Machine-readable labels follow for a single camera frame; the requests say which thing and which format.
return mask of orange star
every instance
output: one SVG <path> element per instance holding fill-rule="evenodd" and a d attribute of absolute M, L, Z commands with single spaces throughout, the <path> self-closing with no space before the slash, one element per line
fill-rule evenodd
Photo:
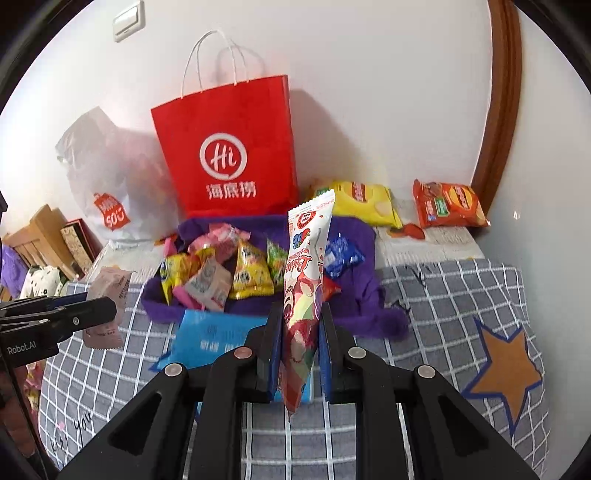
<path fill-rule="evenodd" d="M 527 392 L 542 384 L 542 376 L 527 352 L 525 330 L 519 327 L 508 339 L 476 320 L 488 361 L 462 392 L 466 398 L 500 398 L 507 413 L 509 433 L 515 428 L 527 401 Z"/>

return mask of purple fabric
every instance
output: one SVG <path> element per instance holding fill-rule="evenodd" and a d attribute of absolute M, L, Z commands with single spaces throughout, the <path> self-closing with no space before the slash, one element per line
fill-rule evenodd
<path fill-rule="evenodd" d="M 186 251 L 188 245 L 198 236 L 209 231 L 210 223 L 227 222 L 240 230 L 251 232 L 250 242 L 263 251 L 267 249 L 267 238 L 288 250 L 287 215 L 266 215 L 234 218 L 193 218 L 178 227 L 179 251 Z M 353 217 L 333 217 L 329 239 L 341 233 L 351 240 L 365 256 L 365 262 L 350 268 L 335 281 L 342 292 L 330 301 L 335 324 L 347 328 L 353 335 L 374 338 L 401 338 L 408 331 L 408 316 L 399 307 L 384 309 L 379 281 L 375 276 L 375 232 L 367 224 Z M 229 260 L 225 267 L 231 272 L 236 259 Z M 180 323 L 185 308 L 176 300 L 166 305 L 160 276 L 150 279 L 142 293 L 142 304 L 155 322 Z M 270 297 L 250 297 L 244 300 L 228 300 L 225 312 L 266 316 L 271 304 L 283 302 L 283 293 Z"/>
<path fill-rule="evenodd" d="M 21 257 L 10 247 L 2 246 L 2 275 L 0 283 L 8 289 L 13 299 L 21 294 L 28 268 Z"/>

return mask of metal bolt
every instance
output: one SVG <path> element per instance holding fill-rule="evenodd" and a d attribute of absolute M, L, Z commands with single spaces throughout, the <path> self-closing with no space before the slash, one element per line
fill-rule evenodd
<path fill-rule="evenodd" d="M 234 356 L 236 358 L 245 359 L 250 358 L 252 355 L 252 350 L 250 350 L 247 346 L 240 346 L 236 350 L 234 350 Z"/>
<path fill-rule="evenodd" d="M 183 366 L 180 364 L 168 364 L 166 368 L 164 368 L 164 373 L 169 377 L 176 377 L 182 371 Z"/>
<path fill-rule="evenodd" d="M 355 358 L 357 360 L 361 360 L 365 357 L 368 353 L 365 351 L 365 348 L 361 348 L 360 346 L 352 346 L 349 349 L 349 356 L 351 358 Z"/>
<path fill-rule="evenodd" d="M 417 373 L 423 378 L 435 377 L 435 369 L 431 365 L 421 365 L 418 367 Z"/>

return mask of checkered blanket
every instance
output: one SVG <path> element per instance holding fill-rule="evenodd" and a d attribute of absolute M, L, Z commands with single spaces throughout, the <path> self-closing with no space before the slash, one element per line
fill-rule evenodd
<path fill-rule="evenodd" d="M 475 320 L 505 338 L 523 326 L 529 356 L 544 375 L 518 270 L 490 260 L 466 260 L 385 268 L 378 275 L 386 306 L 399 300 L 410 308 L 411 333 L 403 342 L 357 338 L 358 345 L 398 367 L 428 363 L 461 391 L 486 363 Z M 84 284 L 68 285 L 69 294 L 85 289 Z M 139 306 L 141 291 L 138 285 L 129 290 L 123 349 L 90 350 L 77 333 L 47 361 L 39 428 L 59 468 L 154 376 L 149 367 L 174 340 L 176 326 L 146 317 Z M 291 423 L 282 404 L 244 406 L 243 478 L 355 478 L 355 408 L 323 401 L 317 368 L 313 391 L 314 401 L 301 406 Z M 541 475 L 549 433 L 543 385 L 527 393 L 512 437 L 501 400 L 471 402 Z"/>

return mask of pink snack package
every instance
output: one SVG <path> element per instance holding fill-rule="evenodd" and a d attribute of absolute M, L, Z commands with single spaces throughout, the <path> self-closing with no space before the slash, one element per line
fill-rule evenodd
<path fill-rule="evenodd" d="M 189 310 L 205 310 L 205 307 L 187 293 L 184 285 L 173 287 L 174 297 Z"/>
<path fill-rule="evenodd" d="M 119 325 L 125 311 L 127 291 L 132 272 L 115 267 L 102 267 L 88 289 L 86 300 L 109 297 L 115 302 L 117 313 L 110 322 L 87 328 L 82 332 L 82 340 L 88 348 L 110 349 L 123 346 Z"/>
<path fill-rule="evenodd" d="M 318 348 L 324 253 L 335 192 L 328 190 L 288 212 L 290 251 L 283 278 L 283 351 L 278 388 L 289 418 L 301 403 Z"/>
<path fill-rule="evenodd" d="M 210 223 L 209 233 L 197 237 L 189 245 L 189 253 L 198 252 L 202 248 L 215 247 L 216 260 L 224 263 L 238 249 L 238 239 L 249 240 L 250 232 L 244 232 L 229 223 Z"/>
<path fill-rule="evenodd" d="M 170 257 L 171 255 L 177 254 L 177 248 L 174 246 L 173 237 L 169 236 L 164 241 L 164 256 Z"/>

